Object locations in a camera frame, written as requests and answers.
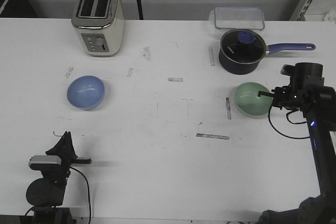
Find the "toaster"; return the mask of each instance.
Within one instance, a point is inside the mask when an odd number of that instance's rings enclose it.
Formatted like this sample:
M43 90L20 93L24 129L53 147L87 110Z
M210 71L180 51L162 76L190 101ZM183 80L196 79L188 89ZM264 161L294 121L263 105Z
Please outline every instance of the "toaster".
M119 51L125 26L121 0L77 0L73 11L71 23L87 54L108 57Z

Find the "table surface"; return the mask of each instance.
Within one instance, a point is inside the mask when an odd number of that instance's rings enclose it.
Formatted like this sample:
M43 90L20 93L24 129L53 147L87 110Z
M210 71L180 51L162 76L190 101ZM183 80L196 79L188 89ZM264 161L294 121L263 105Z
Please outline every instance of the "table surface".
M219 64L220 34L208 22L127 20L121 50L108 58L86 55L68 19L3 18L0 27L0 214L30 207L26 189L41 175L28 161L58 142L53 132L64 131L78 156L92 158L77 168L89 180L94 217L253 221L319 195L309 140L284 138L267 118L243 116L233 94L246 81L287 85L280 69L298 62L323 64L325 85L335 87L335 23L266 22L259 32L266 44L314 43L316 50L268 55L243 76ZM87 74L103 80L106 96L81 111L66 91ZM272 110L278 129L308 135L285 114ZM88 215L86 183L75 172L64 206Z

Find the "saucepan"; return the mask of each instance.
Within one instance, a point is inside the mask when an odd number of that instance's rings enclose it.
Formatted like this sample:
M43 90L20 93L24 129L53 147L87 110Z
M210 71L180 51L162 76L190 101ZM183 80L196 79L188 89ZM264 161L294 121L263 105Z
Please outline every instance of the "saucepan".
M234 74L247 74L257 68L266 54L283 50L315 50L314 44L279 43L266 45L263 38L252 30L233 29L220 40L220 64Z

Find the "toaster control knob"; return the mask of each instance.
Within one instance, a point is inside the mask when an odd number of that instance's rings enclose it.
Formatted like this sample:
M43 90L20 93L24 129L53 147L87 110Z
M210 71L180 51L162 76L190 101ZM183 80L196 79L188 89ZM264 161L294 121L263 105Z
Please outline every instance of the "toaster control knob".
M103 45L104 44L104 39L102 38L102 37L98 37L97 39L96 39L96 44L97 45Z

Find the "pan handle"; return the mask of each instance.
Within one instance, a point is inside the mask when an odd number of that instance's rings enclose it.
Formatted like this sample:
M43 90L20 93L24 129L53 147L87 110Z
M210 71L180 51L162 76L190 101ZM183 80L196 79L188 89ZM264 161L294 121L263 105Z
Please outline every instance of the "pan handle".
M305 43L279 43L268 45L268 53L273 54L274 52L283 51L283 50L315 50L316 46L314 44L305 44Z

